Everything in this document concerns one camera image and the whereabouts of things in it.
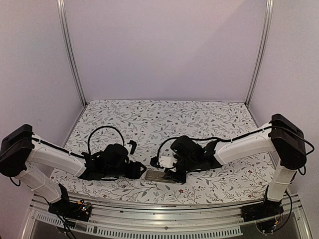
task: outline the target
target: metal corner bracket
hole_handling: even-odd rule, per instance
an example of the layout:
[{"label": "metal corner bracket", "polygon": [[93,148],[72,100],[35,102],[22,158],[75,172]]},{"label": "metal corner bracket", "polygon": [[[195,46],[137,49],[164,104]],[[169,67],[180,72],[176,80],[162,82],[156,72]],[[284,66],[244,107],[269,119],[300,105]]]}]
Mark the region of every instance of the metal corner bracket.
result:
[{"label": "metal corner bracket", "polygon": [[245,105],[247,106],[247,108],[249,108],[250,103],[252,101],[254,90],[255,90],[256,83],[257,83],[258,76],[259,76],[259,72],[261,69],[261,64],[263,61],[263,57],[264,57],[264,53],[265,53],[265,49],[266,49],[266,44],[267,44],[267,39],[268,39],[268,34],[269,34],[269,29],[270,29],[270,25],[271,25],[273,6],[274,6],[274,1],[267,0],[265,20],[264,20],[264,26],[263,26],[263,32],[262,32],[262,37],[261,37],[261,41],[260,41],[258,56],[257,56],[257,60],[256,60],[254,72],[253,72],[253,77],[252,77],[252,80],[250,82],[248,94],[247,94],[246,101],[245,101]]},{"label": "metal corner bracket", "polygon": [[61,22],[63,39],[64,39],[64,43],[65,43],[65,49],[66,49],[66,52],[68,55],[75,87],[76,87],[76,90],[78,92],[81,104],[83,106],[86,106],[87,101],[85,99],[83,87],[82,87],[82,84],[80,81],[79,73],[78,73],[78,70],[77,70],[77,67],[75,64],[75,58],[74,58],[74,54],[73,54],[73,50],[72,50],[71,38],[70,38],[69,29],[68,29],[68,23],[66,20],[64,0],[57,0],[57,5],[58,5],[58,12],[59,12],[59,17],[60,17],[60,22]]}]

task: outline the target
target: wall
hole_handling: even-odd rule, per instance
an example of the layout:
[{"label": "wall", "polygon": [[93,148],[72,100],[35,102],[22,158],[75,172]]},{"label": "wall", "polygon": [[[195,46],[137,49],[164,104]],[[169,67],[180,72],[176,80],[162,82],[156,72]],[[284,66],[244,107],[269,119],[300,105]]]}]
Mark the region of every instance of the wall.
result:
[{"label": "wall", "polygon": [[[2,1],[0,139],[24,123],[61,145],[81,105],[63,43],[56,1]],[[0,175],[0,235],[17,239],[32,198]]]},{"label": "wall", "polygon": [[304,131],[317,150],[307,174],[293,187],[305,208],[314,238],[319,238],[319,1],[275,1],[262,69],[251,104],[261,125],[281,113]]},{"label": "wall", "polygon": [[245,100],[265,0],[65,2],[88,100]]}]

